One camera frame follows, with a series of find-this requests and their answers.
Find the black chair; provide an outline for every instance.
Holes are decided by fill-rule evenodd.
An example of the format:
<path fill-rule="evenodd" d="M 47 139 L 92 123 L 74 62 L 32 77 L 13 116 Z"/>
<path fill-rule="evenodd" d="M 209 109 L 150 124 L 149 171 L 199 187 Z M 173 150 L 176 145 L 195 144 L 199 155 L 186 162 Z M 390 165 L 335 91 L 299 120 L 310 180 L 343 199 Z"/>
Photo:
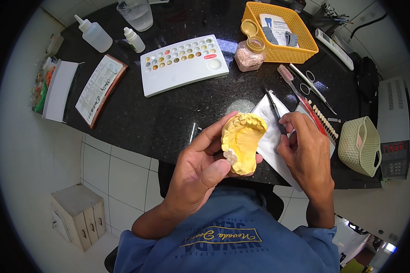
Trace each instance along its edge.
<path fill-rule="evenodd" d="M 162 198 L 165 198 L 167 191 L 169 190 L 170 180 L 173 176 L 173 171 L 175 169 L 174 164 L 165 163 L 159 161 L 158 166 L 158 180 L 159 180 L 159 193 Z M 282 199 L 273 192 L 274 185 L 266 183 L 258 183 L 240 180 L 236 178 L 225 178 L 219 183 L 219 186 L 231 186 L 238 188 L 248 188 L 256 191 L 258 199 L 262 200 L 260 195 L 263 195 L 266 200 L 266 210 L 273 216 L 273 218 L 278 221 L 281 217 L 282 211 L 284 210 L 284 202 Z M 116 247 L 105 259 L 105 268 L 108 272 L 114 272 L 115 259 L 117 258 Z"/>

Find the red logo label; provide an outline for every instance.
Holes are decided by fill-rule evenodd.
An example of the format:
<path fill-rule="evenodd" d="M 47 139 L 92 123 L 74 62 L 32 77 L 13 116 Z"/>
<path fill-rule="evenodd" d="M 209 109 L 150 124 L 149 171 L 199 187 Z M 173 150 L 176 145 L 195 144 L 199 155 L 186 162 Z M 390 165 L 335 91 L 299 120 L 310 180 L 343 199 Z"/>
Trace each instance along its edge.
<path fill-rule="evenodd" d="M 216 54 L 210 54 L 210 55 L 205 56 L 204 59 L 208 60 L 208 59 L 212 59 L 212 58 L 215 58 L 215 57 L 217 57 Z"/>

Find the left hand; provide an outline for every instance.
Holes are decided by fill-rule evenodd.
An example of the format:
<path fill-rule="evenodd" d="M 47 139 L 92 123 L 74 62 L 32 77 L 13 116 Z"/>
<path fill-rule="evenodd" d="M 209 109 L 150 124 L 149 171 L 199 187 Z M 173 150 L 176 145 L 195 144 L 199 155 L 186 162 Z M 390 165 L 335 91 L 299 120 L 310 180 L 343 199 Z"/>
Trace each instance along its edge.
<path fill-rule="evenodd" d="M 223 159 L 223 154 L 213 156 L 221 149 L 220 138 L 225 123 L 237 113 L 231 112 L 205 128 L 179 154 L 167 196 L 162 203 L 171 213 L 180 217 L 190 216 L 205 204 L 223 178 L 238 176 L 230 172 L 230 163 Z M 257 154 L 257 164 L 262 160 L 263 157 Z"/>

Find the toothbrush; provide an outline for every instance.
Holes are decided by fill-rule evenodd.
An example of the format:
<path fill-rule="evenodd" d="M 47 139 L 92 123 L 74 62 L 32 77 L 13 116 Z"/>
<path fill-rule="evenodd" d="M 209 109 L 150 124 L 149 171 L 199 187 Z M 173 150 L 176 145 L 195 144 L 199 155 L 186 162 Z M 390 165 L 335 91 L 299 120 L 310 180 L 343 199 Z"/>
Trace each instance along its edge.
<path fill-rule="evenodd" d="M 305 108 L 305 111 L 310 115 L 310 117 L 314 120 L 314 123 L 316 124 L 317 129 L 319 131 L 328 136 L 327 132 L 325 131 L 325 128 L 323 127 L 322 123 L 320 122 L 319 118 L 317 115 L 314 113 L 312 108 L 308 105 L 306 102 L 305 97 L 301 95 L 301 93 L 296 89 L 296 87 L 293 85 L 292 80 L 294 80 L 293 75 L 290 73 L 290 71 L 284 66 L 284 65 L 279 65 L 278 66 L 278 72 L 281 74 L 281 77 L 284 79 L 284 81 L 290 85 L 292 88 L 293 92 L 295 92 L 296 96 L 298 97 L 299 101 L 301 101 L 302 105 Z"/>

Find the glass of water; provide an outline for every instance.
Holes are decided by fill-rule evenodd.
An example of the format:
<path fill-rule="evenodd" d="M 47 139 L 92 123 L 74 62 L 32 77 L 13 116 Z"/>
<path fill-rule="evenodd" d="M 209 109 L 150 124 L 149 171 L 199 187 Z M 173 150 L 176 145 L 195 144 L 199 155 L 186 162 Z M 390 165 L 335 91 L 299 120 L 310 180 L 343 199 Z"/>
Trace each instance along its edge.
<path fill-rule="evenodd" d="M 153 25 L 149 0 L 125 0 L 117 5 L 117 10 L 137 31 L 148 30 Z"/>

